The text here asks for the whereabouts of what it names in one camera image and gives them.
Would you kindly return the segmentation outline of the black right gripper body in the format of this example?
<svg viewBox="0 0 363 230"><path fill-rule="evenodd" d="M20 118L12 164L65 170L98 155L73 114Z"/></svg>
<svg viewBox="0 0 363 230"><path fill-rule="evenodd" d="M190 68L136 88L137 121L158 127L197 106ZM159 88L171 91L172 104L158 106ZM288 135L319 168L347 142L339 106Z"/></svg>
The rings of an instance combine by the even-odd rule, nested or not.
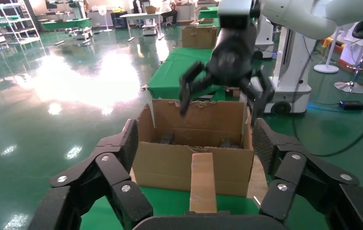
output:
<svg viewBox="0 0 363 230"><path fill-rule="evenodd" d="M257 21L249 16L220 16L219 23L220 32L205 68L207 76L215 85L247 86L253 72Z"/></svg>

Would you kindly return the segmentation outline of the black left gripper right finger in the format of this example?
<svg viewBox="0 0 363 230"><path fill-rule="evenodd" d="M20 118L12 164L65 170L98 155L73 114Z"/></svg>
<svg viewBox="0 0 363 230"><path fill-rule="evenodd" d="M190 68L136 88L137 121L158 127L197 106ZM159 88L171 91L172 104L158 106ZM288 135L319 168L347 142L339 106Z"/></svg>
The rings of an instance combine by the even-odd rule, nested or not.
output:
<svg viewBox="0 0 363 230"><path fill-rule="evenodd" d="M273 178L261 215L286 229L298 195L325 216L330 229L363 230L363 187L354 174L311 154L298 139L274 132L262 118L253 120L251 128L254 153Z"/></svg>

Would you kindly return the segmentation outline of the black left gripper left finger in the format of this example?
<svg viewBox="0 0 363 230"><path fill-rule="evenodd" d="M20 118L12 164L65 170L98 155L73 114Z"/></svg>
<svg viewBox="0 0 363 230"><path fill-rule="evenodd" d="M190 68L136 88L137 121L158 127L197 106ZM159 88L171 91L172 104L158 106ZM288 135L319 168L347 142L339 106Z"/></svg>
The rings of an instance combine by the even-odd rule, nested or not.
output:
<svg viewBox="0 0 363 230"><path fill-rule="evenodd" d="M138 149L137 121L129 119L116 135L100 139L90 156L50 179L30 230L78 230L82 215L106 197L125 230L153 215L153 208L130 170Z"/></svg>

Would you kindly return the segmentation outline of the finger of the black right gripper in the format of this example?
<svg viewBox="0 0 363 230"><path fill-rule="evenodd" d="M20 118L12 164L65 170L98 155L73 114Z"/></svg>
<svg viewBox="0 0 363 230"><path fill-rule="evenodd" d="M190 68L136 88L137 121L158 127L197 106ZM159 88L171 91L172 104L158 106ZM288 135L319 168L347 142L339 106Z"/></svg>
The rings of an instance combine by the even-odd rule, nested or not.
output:
<svg viewBox="0 0 363 230"><path fill-rule="evenodd" d="M251 78L258 78L261 91L251 83ZM254 127L257 118L264 114L266 105L273 99L274 88L268 76L264 76L260 69L252 71L240 80L240 90L246 95L248 101L253 102L250 126Z"/></svg>
<svg viewBox="0 0 363 230"><path fill-rule="evenodd" d="M214 79L210 73L206 73L205 77L195 80L203 71L206 72L206 66L202 62L195 62L180 77L179 100L181 116L186 116L193 94L207 89L214 83Z"/></svg>

